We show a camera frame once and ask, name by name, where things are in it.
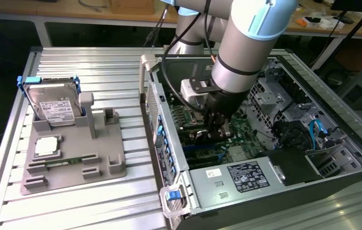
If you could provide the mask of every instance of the motherboard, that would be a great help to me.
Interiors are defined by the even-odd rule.
[[[235,113],[230,122],[234,138],[216,144],[199,146],[194,145],[191,135],[204,129],[203,115],[179,103],[171,104],[170,110],[190,169],[244,161],[266,150],[242,109]]]

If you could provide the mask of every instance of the slotted aluminum table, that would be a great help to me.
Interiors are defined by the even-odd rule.
[[[127,176],[20,195],[32,109],[17,92],[0,145],[0,230],[166,229],[138,101],[139,58],[146,53],[162,54],[163,49],[52,47],[31,52],[24,77],[78,74],[82,91],[94,92],[94,113],[106,107],[118,109]],[[343,109],[346,105],[335,100],[336,95],[327,92],[327,86],[312,77],[312,72],[302,70],[306,66],[299,59],[284,50],[274,50],[271,54],[283,55],[310,84],[319,88],[324,100],[336,110]],[[350,125],[362,133],[359,118],[350,120]],[[362,230],[362,182],[327,199],[224,229]]]

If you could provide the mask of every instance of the wooden desk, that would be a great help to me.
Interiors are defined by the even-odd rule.
[[[94,5],[110,5],[108,0],[84,0]],[[312,0],[300,0],[300,4],[311,9],[322,11],[330,14],[332,11],[328,6],[320,3],[315,3]],[[104,24],[104,25],[127,25],[127,26],[150,26],[154,27],[159,21],[164,3],[159,0],[155,1],[155,14],[152,15],[138,15],[138,14],[115,14],[111,8],[102,9],[98,12],[84,6],[82,6],[78,0],[59,0],[56,3],[41,2],[37,0],[0,0],[0,19],[23,20],[35,23],[39,39],[43,46],[52,46],[48,32],[45,29],[45,23],[82,23],[82,24]],[[327,60],[332,51],[346,38],[356,22],[360,20],[355,16],[350,16],[355,21],[354,24],[346,24],[343,29],[332,33],[331,44],[328,45],[320,59],[316,61],[312,69],[318,69]],[[176,27],[178,13],[174,7],[170,7],[168,14],[163,27]],[[299,26],[294,20],[290,21],[287,35],[302,35],[302,36],[322,36],[327,37],[331,30],[322,28],[304,28]],[[356,32],[354,38],[362,39],[362,28]]]

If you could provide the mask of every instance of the hard drive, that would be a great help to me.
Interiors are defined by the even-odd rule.
[[[32,105],[36,120],[47,120],[53,127],[75,124],[75,117],[83,116],[78,77],[27,77],[24,83],[17,84]]]

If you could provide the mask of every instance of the power supply label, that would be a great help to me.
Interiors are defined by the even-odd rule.
[[[240,193],[270,186],[256,161],[227,167]]]
[[[69,101],[40,102],[39,104],[49,123],[75,120]]]

